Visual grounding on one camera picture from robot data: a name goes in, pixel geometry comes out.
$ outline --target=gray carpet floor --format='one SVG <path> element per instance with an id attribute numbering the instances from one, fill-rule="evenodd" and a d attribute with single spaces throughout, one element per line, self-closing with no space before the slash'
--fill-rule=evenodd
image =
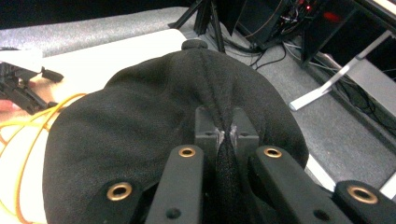
<path id="1" fill-rule="evenodd" d="M 185 10 L 172 7 L 98 20 L 3 30 L 0 46 L 42 49 L 48 57 L 168 29 L 167 24 L 176 21 Z M 192 18 L 180 29 L 187 38 L 196 37 L 193 22 Z M 214 49 L 208 35 L 201 38 Z M 239 34 L 234 34 L 232 39 L 245 43 Z M 254 60 L 232 51 L 235 52 L 227 49 L 227 54 L 243 63 L 250 64 Z M 282 56 L 283 49 L 275 46 L 267 50 L 259 64 Z M 259 72 L 275 86 L 286 103 L 319 87 L 326 78 L 315 67 L 302 68 L 289 53 L 281 62 L 268 64 Z M 335 92 L 293 112 L 293 116 L 303 131 L 310 154 L 335 182 L 355 179 L 381 189 L 395 173 L 395 138 Z"/>

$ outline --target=black device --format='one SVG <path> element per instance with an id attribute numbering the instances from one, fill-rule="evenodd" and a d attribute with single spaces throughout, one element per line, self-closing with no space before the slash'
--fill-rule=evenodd
<path id="1" fill-rule="evenodd" d="M 216 152 L 213 147 L 219 147 L 223 136 L 206 108 L 198 107 L 195 145 L 171 151 L 151 205 L 144 203 L 148 195 L 133 180 L 111 181 L 94 196 L 83 223 L 205 223 L 203 175 L 205 167 L 215 163 L 207 160 L 205 152 Z M 330 193 L 317 186 L 286 150 L 259 147 L 259 136 L 241 108 L 233 110 L 230 136 L 249 223 L 379 224 L 395 220 L 396 204 L 377 189 L 359 181 L 343 181 Z"/>
<path id="2" fill-rule="evenodd" d="M 268 49 L 298 35 L 322 2 L 247 0 L 236 28 L 253 45 Z"/>
<path id="3" fill-rule="evenodd" d="M 60 82 L 64 77 L 42 67 L 42 77 Z M 29 87 L 29 81 L 38 73 L 9 64 L 0 63 L 0 99 L 10 100 L 30 115 L 53 107 L 56 103 L 46 103 Z"/>

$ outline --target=black stand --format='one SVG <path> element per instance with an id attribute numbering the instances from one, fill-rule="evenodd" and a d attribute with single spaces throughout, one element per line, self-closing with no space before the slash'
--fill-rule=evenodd
<path id="1" fill-rule="evenodd" d="M 198 35 L 204 35 L 206 28 L 211 21 L 215 30 L 216 44 L 218 51 L 225 53 L 224 42 L 221 35 L 218 6 L 216 0 L 196 0 L 190 8 L 178 19 L 176 22 L 169 24 L 170 28 L 180 29 L 186 21 L 198 10 L 197 17 L 194 24 L 194 32 Z"/>

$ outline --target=black fabric cover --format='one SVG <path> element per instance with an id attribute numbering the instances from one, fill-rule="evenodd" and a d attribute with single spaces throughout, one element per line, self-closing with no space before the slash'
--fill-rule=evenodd
<path id="1" fill-rule="evenodd" d="M 92 196 L 113 179 L 133 179 L 144 189 L 158 183 L 170 150 L 193 144 L 199 105 L 225 132 L 232 108 L 242 107 L 262 145 L 285 148 L 305 166 L 303 135 L 262 75 L 225 54 L 185 49 L 119 71 L 103 90 L 79 99 L 56 119 L 43 174 L 48 223 L 78 223 Z M 216 189 L 221 223 L 244 223 L 227 136 L 216 171 L 211 189 Z"/>

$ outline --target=white desk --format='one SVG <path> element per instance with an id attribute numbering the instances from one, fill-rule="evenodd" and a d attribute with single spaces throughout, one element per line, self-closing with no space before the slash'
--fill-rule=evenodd
<path id="1" fill-rule="evenodd" d="M 43 78 L 35 78 L 34 91 L 46 101 L 54 102 L 79 92 L 99 91 L 122 68 L 178 51 L 185 40 L 178 30 L 166 30 L 46 58 L 45 67 L 64 75 L 64 80 L 54 84 Z M 0 121 L 26 116 L 24 112 L 3 113 L 0 114 Z M 22 131 L 0 159 L 0 200 L 11 212 L 15 212 L 13 194 L 16 175 L 35 132 L 35 128 Z M 35 144 L 21 183 L 23 216 L 35 222 L 46 222 L 41 180 L 47 136 L 43 132 Z M 20 222 L 0 210 L 0 223 Z"/>

